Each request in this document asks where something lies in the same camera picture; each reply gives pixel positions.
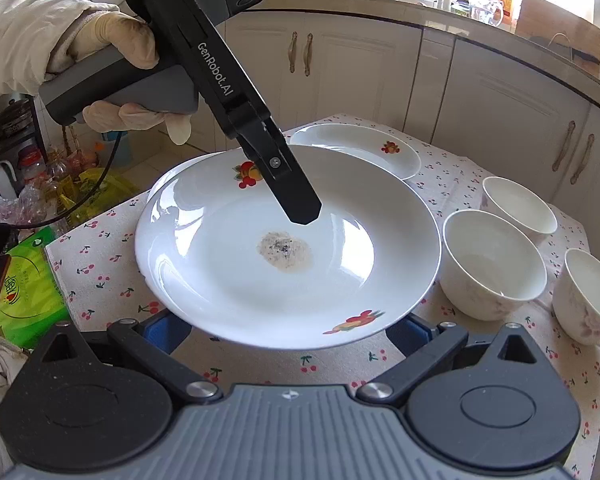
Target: green package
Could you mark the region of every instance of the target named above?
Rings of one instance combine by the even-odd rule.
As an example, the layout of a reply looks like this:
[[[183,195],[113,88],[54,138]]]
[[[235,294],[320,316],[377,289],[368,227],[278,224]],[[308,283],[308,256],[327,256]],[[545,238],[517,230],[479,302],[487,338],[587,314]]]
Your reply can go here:
[[[8,251],[11,263],[0,292],[0,334],[22,348],[34,348],[53,323],[69,319],[45,257],[45,246],[53,240],[53,231],[45,227]]]

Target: white glove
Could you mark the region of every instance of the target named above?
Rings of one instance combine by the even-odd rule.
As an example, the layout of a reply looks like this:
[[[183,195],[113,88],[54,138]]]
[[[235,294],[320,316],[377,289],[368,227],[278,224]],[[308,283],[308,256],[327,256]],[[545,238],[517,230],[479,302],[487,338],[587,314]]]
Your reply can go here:
[[[113,44],[134,66],[151,69],[158,63],[155,39],[143,22],[122,12],[96,13],[71,42],[67,54],[79,62],[101,48]],[[164,121],[171,140],[184,144],[191,135],[190,116],[152,112],[129,103],[121,107],[96,101],[82,111],[90,128],[97,132],[112,130],[148,130]]]

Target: large round white plate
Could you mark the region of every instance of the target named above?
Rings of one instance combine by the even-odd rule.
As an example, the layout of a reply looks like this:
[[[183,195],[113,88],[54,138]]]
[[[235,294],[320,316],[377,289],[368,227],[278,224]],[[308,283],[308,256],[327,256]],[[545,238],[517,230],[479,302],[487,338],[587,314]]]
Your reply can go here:
[[[355,124],[314,124],[291,136],[289,144],[317,146],[362,158],[404,180],[420,171],[416,151],[396,136]]]
[[[322,200],[291,223],[242,150],[173,177],[147,203],[136,259],[172,312],[221,338],[326,348],[411,311],[440,264],[429,209],[387,171],[345,153],[292,146]]]
[[[161,176],[155,182],[155,184],[152,186],[152,188],[149,190],[149,193],[146,196],[147,202],[149,202],[149,200],[151,200],[151,197],[153,195],[155,195],[162,186],[164,186],[168,181],[170,181],[178,173],[186,170],[187,168],[189,168],[190,166],[193,166],[194,164],[197,164],[201,160],[205,160],[206,158],[209,158],[210,156],[213,156],[213,155],[215,155],[215,153],[205,153],[205,155],[200,155],[195,158],[190,158],[189,160],[185,160],[181,164],[178,164],[175,168],[171,168],[169,171],[167,171],[167,173],[165,173],[163,176]]]

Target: tablecloth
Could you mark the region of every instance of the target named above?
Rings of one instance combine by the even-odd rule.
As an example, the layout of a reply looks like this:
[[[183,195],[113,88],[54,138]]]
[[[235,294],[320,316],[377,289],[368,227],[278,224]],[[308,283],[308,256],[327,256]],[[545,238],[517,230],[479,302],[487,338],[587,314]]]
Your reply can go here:
[[[439,227],[452,212],[479,207],[481,182],[490,173],[469,159],[345,114],[319,122],[370,126],[408,142],[422,159],[422,170],[409,186],[425,200]],[[285,137],[290,138],[294,132],[286,132]],[[143,320],[163,308],[144,284],[134,255],[134,231],[145,203],[146,193],[75,228],[46,248],[80,330],[103,330],[122,317]],[[578,401],[582,425],[566,468],[575,478],[588,480],[600,437],[600,345],[584,347],[571,340],[555,320],[551,303],[565,250],[589,247],[582,226],[554,206],[552,209],[558,231],[539,248],[548,271],[548,286],[538,300],[524,304],[505,321],[517,321],[528,329]],[[437,282],[414,312],[436,324],[453,320],[477,333],[495,333],[504,322],[465,316],[448,301]],[[269,351],[222,341],[197,329],[192,330],[174,357],[225,390],[232,383],[242,382],[345,383],[355,390],[404,359],[384,332],[338,348]]]

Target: sleeve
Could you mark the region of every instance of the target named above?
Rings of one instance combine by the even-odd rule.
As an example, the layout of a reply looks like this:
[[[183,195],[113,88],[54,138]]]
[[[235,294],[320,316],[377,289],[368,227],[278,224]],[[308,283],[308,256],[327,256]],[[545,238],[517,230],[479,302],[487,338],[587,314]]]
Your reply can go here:
[[[53,73],[72,64],[68,45],[103,10],[118,7],[87,0],[0,0],[0,95],[37,94]]]

